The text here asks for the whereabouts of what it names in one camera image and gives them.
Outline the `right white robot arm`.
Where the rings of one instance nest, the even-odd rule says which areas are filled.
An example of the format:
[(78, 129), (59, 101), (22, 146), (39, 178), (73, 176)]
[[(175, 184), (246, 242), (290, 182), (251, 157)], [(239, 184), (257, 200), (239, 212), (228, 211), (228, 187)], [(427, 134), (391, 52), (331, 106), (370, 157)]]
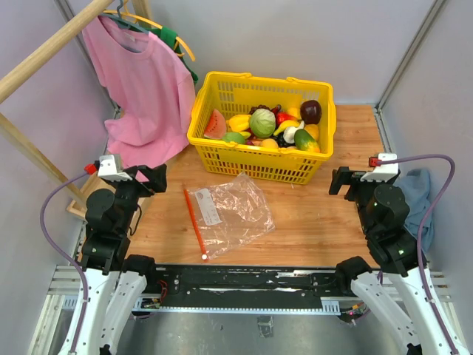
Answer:
[(336, 266), (335, 287), (356, 295), (389, 330), (402, 354), (468, 354), (442, 309), (417, 240), (405, 229), (409, 207), (394, 179), (368, 181), (364, 172), (333, 170), (330, 195), (348, 186), (345, 200), (356, 204), (378, 277), (362, 257)]

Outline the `green orange mango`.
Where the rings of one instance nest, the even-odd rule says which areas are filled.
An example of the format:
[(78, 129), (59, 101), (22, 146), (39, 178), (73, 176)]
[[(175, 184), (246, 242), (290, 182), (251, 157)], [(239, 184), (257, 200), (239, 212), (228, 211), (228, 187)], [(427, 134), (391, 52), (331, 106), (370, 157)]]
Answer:
[(312, 135), (305, 129), (298, 129), (294, 135), (294, 143), (298, 150), (320, 153), (320, 147)]

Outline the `clear zip top bag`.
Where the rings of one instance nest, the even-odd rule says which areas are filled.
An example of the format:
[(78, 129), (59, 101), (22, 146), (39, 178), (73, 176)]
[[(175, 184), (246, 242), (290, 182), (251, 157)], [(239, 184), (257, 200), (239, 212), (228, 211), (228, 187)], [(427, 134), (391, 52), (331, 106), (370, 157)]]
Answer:
[(229, 183), (183, 192), (205, 261), (245, 246), (275, 229), (263, 191), (244, 173)]

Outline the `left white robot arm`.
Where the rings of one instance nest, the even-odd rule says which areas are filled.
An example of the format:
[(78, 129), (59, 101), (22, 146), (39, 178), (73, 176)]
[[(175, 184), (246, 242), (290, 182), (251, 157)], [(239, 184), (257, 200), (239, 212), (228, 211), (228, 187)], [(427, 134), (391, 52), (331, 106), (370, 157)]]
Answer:
[(129, 232), (139, 199), (167, 188), (166, 165), (123, 169), (103, 155), (85, 168), (108, 183), (86, 200), (86, 239), (78, 266), (78, 301), (61, 354), (115, 354), (139, 296), (158, 284), (154, 259), (128, 255)]

